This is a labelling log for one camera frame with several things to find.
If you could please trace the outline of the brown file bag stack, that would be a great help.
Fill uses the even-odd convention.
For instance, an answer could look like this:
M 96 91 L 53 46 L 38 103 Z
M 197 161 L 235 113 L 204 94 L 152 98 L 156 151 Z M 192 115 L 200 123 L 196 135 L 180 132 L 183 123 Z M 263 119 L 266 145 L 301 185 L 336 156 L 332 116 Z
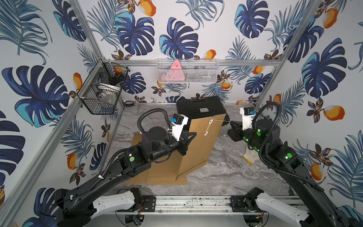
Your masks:
M 226 114 L 223 113 L 191 120 L 189 132 L 195 132 L 197 135 L 181 159 L 177 181 L 207 164 L 225 117 Z

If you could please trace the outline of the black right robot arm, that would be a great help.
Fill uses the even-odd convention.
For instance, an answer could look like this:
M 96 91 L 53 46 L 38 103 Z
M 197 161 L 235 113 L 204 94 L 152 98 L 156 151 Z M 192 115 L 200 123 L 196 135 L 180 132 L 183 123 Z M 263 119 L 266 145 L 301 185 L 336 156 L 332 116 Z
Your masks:
M 260 188 L 253 188 L 244 196 L 233 196 L 234 211 L 267 212 L 294 227 L 361 227 L 363 220 L 353 211 L 338 208 L 312 178 L 301 157 L 280 142 L 277 122 L 282 108 L 277 102 L 264 105 L 243 129 L 243 123 L 231 121 L 229 137 L 244 141 L 269 169 L 279 174 L 297 193 L 307 210 L 296 209 L 272 198 Z

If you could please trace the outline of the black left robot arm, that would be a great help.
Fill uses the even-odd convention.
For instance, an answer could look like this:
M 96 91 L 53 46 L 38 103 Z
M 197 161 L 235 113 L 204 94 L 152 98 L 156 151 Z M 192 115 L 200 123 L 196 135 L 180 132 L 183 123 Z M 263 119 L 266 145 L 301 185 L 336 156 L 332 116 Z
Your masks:
M 164 115 L 168 129 L 155 126 L 145 131 L 142 121 L 153 113 Z M 54 203 L 59 207 L 55 214 L 59 227 L 83 227 L 99 214 L 101 208 L 95 202 L 105 192 L 121 182 L 130 180 L 149 170 L 153 163 L 167 161 L 178 151 L 186 155 L 188 146 L 197 136 L 196 132 L 184 132 L 188 118 L 174 114 L 170 118 L 166 110 L 154 108 L 143 113 L 137 120 L 142 141 L 137 145 L 118 150 L 110 158 L 104 170 L 81 186 L 71 190 L 59 189 L 54 193 Z

